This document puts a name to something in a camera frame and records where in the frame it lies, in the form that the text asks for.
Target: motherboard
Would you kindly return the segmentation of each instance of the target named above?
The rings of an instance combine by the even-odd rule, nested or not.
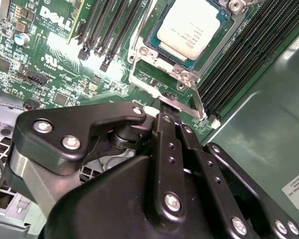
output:
[[[0,0],[0,91],[163,101],[203,140],[298,34],[299,0]]]

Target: capacitor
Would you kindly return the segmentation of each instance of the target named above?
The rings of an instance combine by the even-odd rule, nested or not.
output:
[[[30,42],[30,37],[26,33],[17,34],[14,37],[14,42],[18,46],[25,46],[25,45],[27,45]]]

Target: screw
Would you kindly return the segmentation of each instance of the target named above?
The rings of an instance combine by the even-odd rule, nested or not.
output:
[[[229,3],[229,9],[233,13],[238,13],[243,8],[243,4],[239,0],[232,0]]]
[[[282,234],[287,234],[287,228],[285,228],[284,224],[282,224],[282,222],[275,220],[275,224],[278,228],[278,230],[282,233]]]
[[[165,203],[167,207],[173,212],[178,212],[180,210],[179,199],[171,193],[167,193],[165,195]]]
[[[79,149],[81,146],[81,143],[79,139],[75,136],[66,136],[62,139],[62,144],[67,149],[76,150]]]
[[[164,119],[166,122],[170,123],[170,118],[169,118],[168,116],[163,116],[163,119]]]
[[[184,128],[185,128],[185,130],[186,130],[187,133],[193,133],[193,131],[191,130],[190,127],[185,126]]]
[[[216,153],[220,153],[220,149],[217,146],[213,145],[213,149],[215,150]]]
[[[298,228],[296,228],[296,226],[292,222],[288,222],[288,227],[294,234],[299,235]]]
[[[33,128],[40,133],[50,133],[53,130],[52,125],[43,120],[35,122]]]
[[[139,49],[139,52],[140,52],[140,54],[143,55],[143,56],[147,56],[147,55],[149,54],[149,50],[148,50],[148,48],[146,48],[146,47],[144,47],[144,46],[142,46],[142,47]]]
[[[142,110],[138,107],[133,107],[133,111],[134,113],[138,114],[138,115],[141,115],[142,114]]]
[[[233,223],[234,228],[236,231],[241,234],[241,235],[246,235],[247,234],[247,228],[244,225],[243,221],[240,220],[238,217],[234,217],[231,222]]]

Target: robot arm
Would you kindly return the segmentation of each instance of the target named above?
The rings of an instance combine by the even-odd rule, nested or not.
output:
[[[84,163],[127,148],[135,157],[80,183]],[[296,222],[167,106],[155,118],[132,103],[23,113],[5,177],[41,207],[48,239],[299,238]]]

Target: black memory slot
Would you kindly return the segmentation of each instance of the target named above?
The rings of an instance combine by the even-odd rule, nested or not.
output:
[[[105,5],[102,9],[102,12],[100,14],[98,21],[96,21],[96,24],[95,24],[96,27],[93,30],[93,34],[92,34],[90,44],[89,44],[90,49],[94,48],[95,44],[97,43],[97,40],[101,33],[101,30],[104,26],[105,20],[107,19],[114,3],[115,3],[115,0],[105,0]]]
[[[283,6],[282,9],[286,9],[287,7],[287,12],[284,11],[284,15],[286,14],[290,16],[290,14],[292,14],[290,11],[294,8],[290,8],[291,2],[292,1],[289,1],[287,5],[285,4]],[[240,54],[235,57],[236,60],[232,61],[229,66],[229,69],[232,69],[232,71],[223,74],[220,79],[218,79],[218,81],[222,83],[217,85],[214,91],[209,92],[207,96],[208,99],[204,98],[206,106],[214,109],[220,98],[223,98],[224,94],[228,93],[228,89],[230,90],[238,83],[237,74],[239,75],[242,70],[245,70],[245,67],[250,66],[252,63],[250,60],[255,59],[257,52],[259,52],[257,49],[261,49],[262,46],[267,44],[266,39],[275,37],[275,29],[280,29],[283,19],[282,12],[276,9],[276,11],[271,13],[271,18],[262,23],[262,26],[264,27],[257,29],[253,37],[248,41],[248,44],[244,46],[240,51]]]
[[[241,35],[238,36],[238,39],[233,43],[230,47],[229,51],[223,57],[224,60],[220,61],[209,74],[209,76],[204,80],[202,86],[199,87],[198,91],[202,99],[204,99],[205,94],[208,90],[215,84],[215,77],[217,73],[222,72],[222,69],[225,68],[225,65],[232,59],[235,55],[237,48],[244,43],[245,39],[251,35],[251,32],[254,31],[255,28],[259,25],[259,23],[263,20],[263,18],[270,12],[272,6],[274,6],[276,2],[270,1],[265,3],[257,15],[251,20],[251,22],[247,25]]]
[[[115,29],[117,28],[120,20],[121,20],[121,17],[124,13],[124,10],[128,4],[128,0],[122,0],[118,9],[116,10],[116,13],[115,13],[115,16],[114,16],[114,19],[112,20],[110,26],[109,26],[109,29],[108,31],[106,32],[104,38],[103,38],[103,41],[101,44],[99,44],[98,47],[96,47],[96,52],[98,53],[98,55],[103,55],[104,52],[106,51],[106,49],[108,48],[109,44],[110,44],[110,41],[113,37],[113,33],[115,31]]]
[[[133,6],[130,8],[130,11],[128,12],[128,17],[124,23],[124,26],[122,27],[122,30],[120,31],[120,34],[116,38],[112,49],[107,53],[104,62],[102,63],[102,66],[100,69],[102,69],[104,72],[107,71],[107,68],[109,67],[111,61],[114,59],[114,56],[116,55],[117,51],[119,50],[126,33],[128,32],[134,18],[136,17],[139,9],[142,6],[141,0],[136,0],[133,4]]]
[[[213,100],[213,97],[218,95],[218,92],[228,84],[228,81],[232,79],[230,76],[234,74],[238,65],[242,63],[245,58],[248,56],[250,50],[257,44],[257,38],[260,38],[262,32],[265,32],[268,28],[267,24],[272,24],[276,20],[276,17],[280,14],[278,8],[272,6],[271,10],[262,18],[262,20],[258,23],[258,25],[249,33],[247,37],[245,37],[244,41],[235,49],[234,55],[230,55],[228,59],[226,59],[226,64],[223,66],[222,71],[218,72],[213,80],[213,84],[211,85],[202,96],[202,99],[206,106],[210,105],[210,102]]]
[[[94,1],[93,5],[92,5],[92,10],[91,10],[91,12],[89,14],[89,17],[88,17],[86,23],[82,26],[82,29],[79,31],[79,37],[78,37],[79,42],[78,42],[78,45],[80,45],[84,41],[85,37],[89,33],[91,25],[92,25],[92,22],[93,22],[93,20],[95,18],[95,15],[96,15],[96,11],[97,11],[100,3],[101,3],[101,0],[95,0]]]
[[[246,79],[244,75],[248,72],[248,70],[253,70],[257,68],[258,62],[262,62],[264,59],[268,57],[268,50],[270,50],[273,43],[276,43],[281,38],[280,33],[284,32],[288,26],[287,22],[292,19],[293,15],[299,10],[299,2],[298,5],[289,5],[289,8],[284,11],[282,14],[286,15],[285,19],[278,21],[276,24],[270,28],[270,33],[266,34],[264,38],[260,40],[260,44],[256,49],[250,52],[248,58],[250,61],[245,61],[239,67],[239,71],[235,73],[235,75],[231,76],[232,81],[230,85],[228,85],[220,94],[217,95],[215,100],[213,100],[213,104],[210,104],[209,107],[213,109],[218,108],[227,98],[230,98],[237,90],[237,87],[241,85]]]
[[[299,23],[299,13],[297,13],[297,15],[295,15],[293,20],[289,21],[289,19],[286,19],[286,21],[288,21],[288,23],[287,23],[288,25],[285,28],[285,30],[280,31],[279,37],[277,39],[273,40],[270,43],[269,47],[265,48],[265,50],[262,52],[262,56],[260,57],[260,59],[256,63],[254,63],[255,65],[254,65],[253,69],[245,72],[240,77],[241,82],[235,87],[235,89],[230,94],[226,95],[220,101],[220,103],[217,105],[216,108],[219,112],[221,112],[222,110],[224,110],[226,108],[228,103],[230,103],[234,99],[234,97],[237,95],[237,93],[239,93],[242,90],[242,88],[252,78],[252,76],[254,74],[256,74],[256,72],[262,67],[262,65],[266,62],[266,60],[272,54],[274,54],[274,52],[279,47],[281,42],[288,36],[288,34],[290,34],[294,30],[296,25]]]

